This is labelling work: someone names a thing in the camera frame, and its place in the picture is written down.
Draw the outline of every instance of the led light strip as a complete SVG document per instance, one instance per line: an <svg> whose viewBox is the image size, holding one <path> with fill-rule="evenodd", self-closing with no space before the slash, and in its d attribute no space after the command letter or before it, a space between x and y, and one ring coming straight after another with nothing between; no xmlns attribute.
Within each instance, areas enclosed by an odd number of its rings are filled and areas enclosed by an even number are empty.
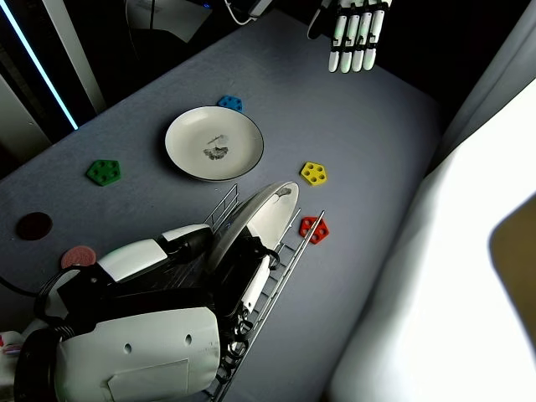
<svg viewBox="0 0 536 402"><path fill-rule="evenodd" d="M28 55L30 56L30 59L32 59L33 63L35 64L35 67L37 67L38 72L43 77L44 82L49 87L50 92L52 92L52 95L54 96L54 98L58 102L59 107L64 112L65 117L67 117L67 120L69 120L69 123L71 124L71 126L75 130L78 130L78 126L76 125L75 120L73 119L73 116L70 115L69 111L67 110L67 107L65 106L65 103L59 97L58 91L52 85L52 82L50 81L50 78L47 76L47 73L44 72L43 66L41 65L41 63L39 62L37 56L35 55L35 53L33 52L32 48L30 47L30 44L28 43L28 40L26 40L26 37L24 36L24 33L21 30L21 28L18 26L17 21L15 21L15 18L13 16L13 14L11 14L11 11L9 10L8 5L6 4L5 0L0 0L0 7L2 8L4 13L8 17L8 20L11 23L11 26L15 30L15 33L17 34L17 36L20 39L20 41L22 42L24 48L28 52Z"/></svg>

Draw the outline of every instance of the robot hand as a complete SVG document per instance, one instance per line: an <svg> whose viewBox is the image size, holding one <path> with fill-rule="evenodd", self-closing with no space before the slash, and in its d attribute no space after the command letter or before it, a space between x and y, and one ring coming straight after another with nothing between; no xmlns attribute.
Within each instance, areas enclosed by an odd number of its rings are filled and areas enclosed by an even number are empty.
<svg viewBox="0 0 536 402"><path fill-rule="evenodd" d="M322 1L309 26L308 36L314 35L314 25L332 0ZM340 66L343 73L371 70L376 60L376 47L382 30L385 12L392 0L338 0L337 22L332 36L329 71Z"/></svg>

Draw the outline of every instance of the gray table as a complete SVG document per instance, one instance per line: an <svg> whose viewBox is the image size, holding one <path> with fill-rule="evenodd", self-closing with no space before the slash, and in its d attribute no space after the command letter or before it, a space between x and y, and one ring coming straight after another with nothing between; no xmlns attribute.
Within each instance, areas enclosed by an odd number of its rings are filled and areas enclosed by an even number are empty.
<svg viewBox="0 0 536 402"><path fill-rule="evenodd" d="M311 246L252 348L227 400L315 400L338 360L440 135L436 103L375 67L329 74L327 38L273 12L238 30L125 99L0 182L1 273L28 289L55 273L74 245L98 255L202 221L232 183L202 183L162 151L182 112L240 96L265 153L238 180L245 196L280 180L301 186L304 214L325 209L331 234ZM96 159L121 162L123 179L101 188L84 174ZM327 167L309 187L305 161ZM32 211L51 215L44 239L13 227ZM21 329L31 301L0 288L2 330Z"/></svg>

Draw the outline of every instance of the blue toy piece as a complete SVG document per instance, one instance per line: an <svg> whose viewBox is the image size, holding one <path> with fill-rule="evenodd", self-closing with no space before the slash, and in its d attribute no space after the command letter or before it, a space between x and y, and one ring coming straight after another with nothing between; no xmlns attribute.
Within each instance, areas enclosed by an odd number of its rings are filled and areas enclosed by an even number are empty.
<svg viewBox="0 0 536 402"><path fill-rule="evenodd" d="M228 109L239 111L240 113L244 111L244 105L242 104L242 100L240 98L237 98L236 96L231 95L226 95L221 98L218 102L218 106L227 107Z"/></svg>

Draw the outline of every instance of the green toy piece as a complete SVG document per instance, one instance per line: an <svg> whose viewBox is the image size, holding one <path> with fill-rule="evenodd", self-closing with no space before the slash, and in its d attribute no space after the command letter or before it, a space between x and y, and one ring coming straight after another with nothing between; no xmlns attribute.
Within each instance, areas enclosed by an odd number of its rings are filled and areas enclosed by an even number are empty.
<svg viewBox="0 0 536 402"><path fill-rule="evenodd" d="M100 186L107 186L121 178L118 161L94 161L85 175Z"/></svg>

